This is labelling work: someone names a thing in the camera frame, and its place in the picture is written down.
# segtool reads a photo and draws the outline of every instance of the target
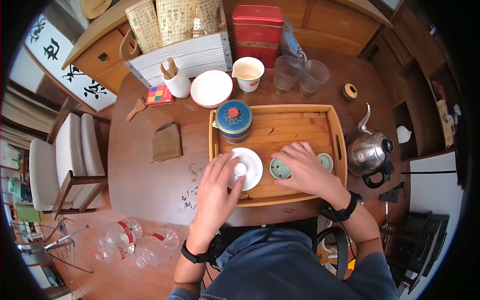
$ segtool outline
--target glass cup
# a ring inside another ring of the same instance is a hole
[[[273,87],[279,94],[292,89],[303,71],[303,62],[291,56],[279,56],[275,60]]]
[[[300,94],[306,97],[311,96],[328,81],[329,77],[330,72],[324,64],[317,60],[307,60],[297,89]]]

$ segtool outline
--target red tin can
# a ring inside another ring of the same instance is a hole
[[[281,55],[283,15],[277,6],[239,5],[232,15],[237,59],[250,56],[273,68]]]

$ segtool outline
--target tripod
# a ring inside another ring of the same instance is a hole
[[[54,258],[54,259],[57,259],[59,261],[61,261],[62,263],[64,264],[67,264],[69,266],[72,266],[74,267],[75,269],[78,269],[78,270],[81,270],[81,271],[84,271],[84,272],[87,272],[87,273],[90,273],[90,274],[93,274],[93,271],[88,271],[88,270],[84,270],[82,268],[79,268],[77,266],[75,266],[75,241],[71,238],[72,236],[74,236],[75,234],[79,233],[80,231],[84,230],[84,229],[87,229],[88,228],[88,225],[85,225],[77,230],[75,230],[74,232],[72,232],[71,234],[68,234],[67,231],[66,231],[66,220],[65,220],[65,217],[62,216],[62,219],[58,222],[58,224],[55,226],[54,230],[52,231],[52,233],[50,233],[50,235],[48,236],[48,238],[45,240],[45,244],[48,242],[48,240],[52,237],[52,235],[55,233],[55,232],[58,232],[60,234],[60,239],[56,240],[56,241],[53,241],[52,243],[44,246],[43,248],[45,249],[45,252],[47,252],[50,257]],[[54,250],[54,249],[61,249],[63,248],[66,252],[69,252],[70,250],[72,251],[72,263],[68,263],[56,256],[54,256],[51,251]]]

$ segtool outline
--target stainless steel kettle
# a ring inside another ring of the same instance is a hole
[[[362,176],[365,184],[376,189],[390,180],[395,168],[390,161],[393,141],[381,132],[367,129],[370,118],[370,105],[367,103],[367,114],[360,120],[357,131],[349,133],[345,139],[347,145],[347,167],[356,176]],[[373,182],[370,176],[381,173],[382,180]]]

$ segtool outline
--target wooden spatula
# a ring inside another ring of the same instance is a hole
[[[172,79],[172,76],[170,76],[170,73],[168,73],[167,70],[165,70],[163,63],[160,63],[160,70],[163,73],[163,79]]]
[[[175,75],[178,74],[179,69],[177,68],[177,65],[175,65],[175,61],[173,60],[173,57],[167,58],[168,61],[168,72],[170,75],[172,75],[172,78],[175,77]]]
[[[142,97],[138,98],[135,107],[127,116],[127,122],[130,121],[137,112],[144,110],[145,107],[147,107],[145,100]]]

